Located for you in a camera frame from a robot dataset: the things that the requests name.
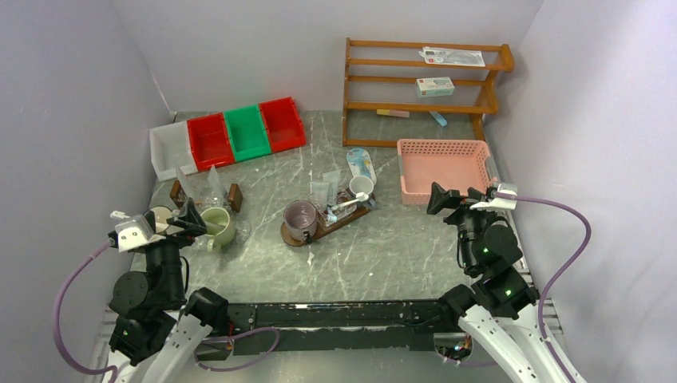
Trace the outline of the grey toothbrush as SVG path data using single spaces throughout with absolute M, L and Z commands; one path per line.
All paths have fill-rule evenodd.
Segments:
M 205 225 L 206 225 L 206 228 L 209 231 L 214 231 L 215 233 L 219 233 L 219 232 L 221 232 L 221 231 L 223 231 L 227 228 L 224 225 L 220 225 L 218 223 L 213 223 L 213 222 L 209 222 L 209 221 L 206 221 Z

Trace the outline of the toothpaste tube red cap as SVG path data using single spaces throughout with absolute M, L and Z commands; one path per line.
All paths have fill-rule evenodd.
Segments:
M 325 209 L 328 205 L 330 190 L 331 184 L 328 182 L 311 181 L 311 202 L 320 209 Z

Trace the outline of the brown wooden block holder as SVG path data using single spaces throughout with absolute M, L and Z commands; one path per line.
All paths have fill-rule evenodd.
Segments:
M 169 198 L 177 208 L 182 208 L 188 201 L 188 194 L 183 189 L 179 180 L 173 182 L 169 192 Z M 217 191 L 213 191 L 212 194 L 208 194 L 207 196 L 194 198 L 194 203 L 197 207 L 223 207 L 236 214 L 241 212 L 243 201 L 243 193 L 238 184 L 231 184 L 229 189 L 223 195 L 220 195 Z

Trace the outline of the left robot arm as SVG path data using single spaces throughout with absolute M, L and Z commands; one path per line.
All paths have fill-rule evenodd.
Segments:
M 145 257 L 145 270 L 128 271 L 113 287 L 117 320 L 109 340 L 115 372 L 108 382 L 169 382 L 208 336 L 233 330 L 228 300 L 202 287 L 187 294 L 180 251 L 208 232 L 193 199 L 178 210 L 153 207 L 127 216 L 108 234 L 119 252 Z

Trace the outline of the white toothbrush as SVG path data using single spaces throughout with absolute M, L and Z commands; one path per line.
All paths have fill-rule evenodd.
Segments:
M 338 203 L 337 205 L 334 205 L 334 208 L 341 209 L 341 208 L 348 207 L 348 206 L 355 204 L 355 203 L 366 202 L 369 198 L 370 198 L 370 196 L 367 193 L 358 192 L 354 196 L 353 199 L 347 200 L 347 201 L 342 202 L 342 203 Z

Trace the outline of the purple mug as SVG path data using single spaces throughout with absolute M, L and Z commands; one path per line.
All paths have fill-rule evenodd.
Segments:
M 283 213 L 285 228 L 290 237 L 302 243 L 310 243 L 318 225 L 317 209 L 306 200 L 289 203 Z

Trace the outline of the pale green mug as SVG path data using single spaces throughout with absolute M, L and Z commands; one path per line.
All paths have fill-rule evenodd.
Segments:
M 223 207 L 210 207 L 200 214 L 206 228 L 210 252 L 219 252 L 236 237 L 236 227 L 231 214 Z

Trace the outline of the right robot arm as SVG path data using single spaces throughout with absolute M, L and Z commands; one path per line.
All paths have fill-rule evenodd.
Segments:
M 560 208 L 584 225 L 583 242 L 543 290 L 529 285 L 515 266 L 524 254 L 504 213 L 519 202 Z M 546 325 L 544 304 L 554 282 L 588 245 L 589 221 L 562 203 L 519 196 L 507 184 L 461 194 L 434 182 L 426 211 L 436 215 L 444 209 L 452 211 L 445 223 L 457 228 L 457 264 L 474 282 L 455 286 L 437 301 L 441 325 L 464 334 L 453 345 L 437 347 L 442 360 L 468 365 L 473 345 L 479 344 L 514 382 L 583 382 Z

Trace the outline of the cream toothbrush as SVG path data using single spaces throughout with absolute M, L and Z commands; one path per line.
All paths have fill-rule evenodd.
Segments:
M 122 211 L 112 211 L 109 216 L 110 216 L 111 219 L 116 219 L 116 220 L 123 220 L 123 219 L 129 218 L 129 216 L 126 215 Z

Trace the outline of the grey-blue mug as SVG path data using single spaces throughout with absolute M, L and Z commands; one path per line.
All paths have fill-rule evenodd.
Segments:
M 374 199 L 374 183 L 368 176 L 355 176 L 349 182 L 349 190 L 352 195 L 357 196 L 358 193 L 363 192 L 367 195 L 365 200 L 358 202 L 360 207 L 365 207 L 370 210 L 376 208 Z

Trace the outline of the white enamel mug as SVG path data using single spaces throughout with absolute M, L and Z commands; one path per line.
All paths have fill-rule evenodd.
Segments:
M 173 218 L 172 209 L 166 206 L 151 207 L 143 216 L 154 235 L 168 234 L 171 227 L 168 221 Z

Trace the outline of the toothpaste tube orange cap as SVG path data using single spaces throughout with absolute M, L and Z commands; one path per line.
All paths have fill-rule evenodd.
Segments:
M 186 174 L 183 172 L 181 167 L 176 167 L 176 178 L 180 182 L 180 185 L 183 189 L 184 194 L 186 195 L 187 198 L 195 199 L 196 198 L 196 190 L 193 186 L 193 184 L 190 182 Z

